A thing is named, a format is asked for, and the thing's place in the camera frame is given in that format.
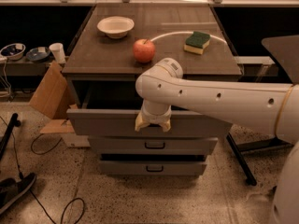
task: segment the electrical cord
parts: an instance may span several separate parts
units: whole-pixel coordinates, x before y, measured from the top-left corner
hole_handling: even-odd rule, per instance
[[[3,119],[1,116],[0,116],[0,119],[1,119],[1,120],[5,123],[5,125],[8,127],[7,123],[4,121],[4,119]],[[17,155],[16,138],[15,138],[15,135],[14,135],[13,132],[11,133],[11,135],[12,135],[12,137],[13,137],[13,147],[14,147],[14,152],[15,152],[15,157],[16,157],[16,163],[17,163],[18,172],[19,172],[19,178],[20,178],[21,180],[23,180],[23,179],[24,179],[24,176],[23,176],[23,174],[22,174],[22,172],[21,172],[21,167],[20,167],[20,165],[19,165],[19,158],[18,158],[18,155]],[[37,153],[37,152],[35,152],[35,151],[33,150],[33,144],[34,144],[34,142],[35,142],[40,136],[42,136],[42,135],[43,135],[43,133],[40,134],[37,138],[35,138],[34,141],[33,141],[32,144],[31,144],[31,150],[32,150],[35,154],[37,154],[37,155],[44,155],[44,154],[49,153],[50,151],[54,150],[54,149],[59,145],[59,143],[60,143],[61,140],[62,140],[62,138],[59,139],[59,141],[56,143],[56,145],[55,145],[54,147],[52,147],[51,149],[49,149],[48,151],[45,151],[45,152],[42,152],[42,153]],[[46,214],[47,217],[50,219],[50,221],[51,221],[53,224],[56,224],[56,222],[50,217],[50,215],[49,215],[49,213],[47,212],[47,210],[46,210],[46,208],[44,207],[44,205],[38,200],[38,198],[37,198],[36,195],[32,192],[32,190],[30,189],[29,191],[30,191],[30,193],[33,195],[33,197],[36,199],[36,201],[38,202],[38,204],[41,206],[41,208],[44,210],[45,214]],[[74,203],[75,201],[81,201],[81,202],[82,202],[82,211],[81,211],[81,214],[80,214],[80,216],[78,217],[78,219],[74,222],[74,224],[78,223],[78,222],[82,219],[82,217],[83,217],[83,215],[84,215],[84,213],[85,213],[85,202],[84,202],[84,200],[81,199],[81,198],[75,198],[75,199],[73,199],[72,201],[70,201],[70,202],[66,205],[66,207],[64,208],[64,211],[63,211],[62,216],[61,216],[61,219],[60,219],[60,224],[63,224],[65,211],[67,210],[67,208],[69,207],[69,205],[70,205],[71,203]]]
[[[2,58],[2,59],[4,59],[3,60],[4,61],[4,65],[3,65],[3,74],[4,74],[4,77],[0,76],[0,78],[1,78],[1,83],[3,84],[4,88],[6,88],[8,90],[8,92],[5,95],[1,95],[0,98],[9,97],[11,95],[11,85],[10,85],[10,83],[7,80],[7,72],[6,72],[7,58]]]
[[[34,143],[35,143],[36,140],[39,139],[41,136],[43,136],[43,133],[41,133],[37,138],[35,138],[34,141],[31,143],[31,146],[30,146],[31,151],[32,151],[34,154],[36,154],[36,155],[44,155],[44,154],[47,154],[47,153],[51,152],[51,151],[54,150],[54,149],[59,145],[59,143],[63,140],[63,138],[60,138],[60,139],[58,140],[58,142],[56,143],[56,145],[54,145],[52,148],[50,148],[49,150],[47,150],[47,151],[45,151],[45,152],[36,152],[36,151],[34,151]]]

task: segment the open drawer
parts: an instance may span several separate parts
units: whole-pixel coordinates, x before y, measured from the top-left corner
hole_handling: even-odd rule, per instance
[[[191,111],[173,111],[171,129],[163,132],[157,125],[135,131],[135,119],[139,110],[120,109],[68,109],[77,135],[109,137],[224,137],[231,124]]]
[[[108,137],[223,137],[231,124],[172,106],[171,129],[158,125],[135,131],[135,119],[143,99],[135,81],[90,81],[81,109],[68,109],[67,116],[78,135]]]

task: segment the speckled floor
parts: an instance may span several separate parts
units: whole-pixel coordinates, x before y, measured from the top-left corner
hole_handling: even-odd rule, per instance
[[[249,186],[226,140],[220,140],[208,158],[204,175],[106,176],[99,175],[98,161],[88,148],[70,148],[61,142],[53,151],[36,155],[33,140],[48,118],[25,101],[0,102],[0,115],[6,121],[19,114],[21,127],[14,129],[15,145],[24,175],[36,173],[32,192],[54,222],[60,223],[64,208],[74,198],[82,198],[85,213],[79,223],[267,223],[273,199],[272,188],[290,152],[290,147],[244,153],[257,186]],[[5,125],[0,120],[0,136]],[[266,136],[233,126],[237,143]],[[47,134],[35,142],[35,151],[47,150],[60,139]],[[0,180],[14,177],[18,170],[10,138],[0,162]],[[63,223],[74,223],[82,205],[74,202],[65,212]],[[52,223],[28,192],[2,216],[0,223]]]

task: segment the black table leg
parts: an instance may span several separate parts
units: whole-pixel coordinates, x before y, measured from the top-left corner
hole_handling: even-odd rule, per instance
[[[234,138],[231,136],[230,133],[228,133],[227,137],[226,137],[228,143],[230,144],[237,160],[239,161],[246,177],[247,177],[247,180],[246,182],[252,186],[256,186],[257,182],[256,182],[256,179],[254,178],[250,168],[248,167],[246,161],[244,160],[243,158],[243,155],[241,154],[241,152],[239,151],[236,143],[235,143],[235,140]]]

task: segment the drawer handle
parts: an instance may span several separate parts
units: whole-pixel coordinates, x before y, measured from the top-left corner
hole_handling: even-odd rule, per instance
[[[147,171],[148,172],[160,173],[163,170],[164,170],[164,167],[162,165],[147,165]]]
[[[147,149],[164,149],[165,142],[163,141],[148,141],[144,143],[145,148]]]

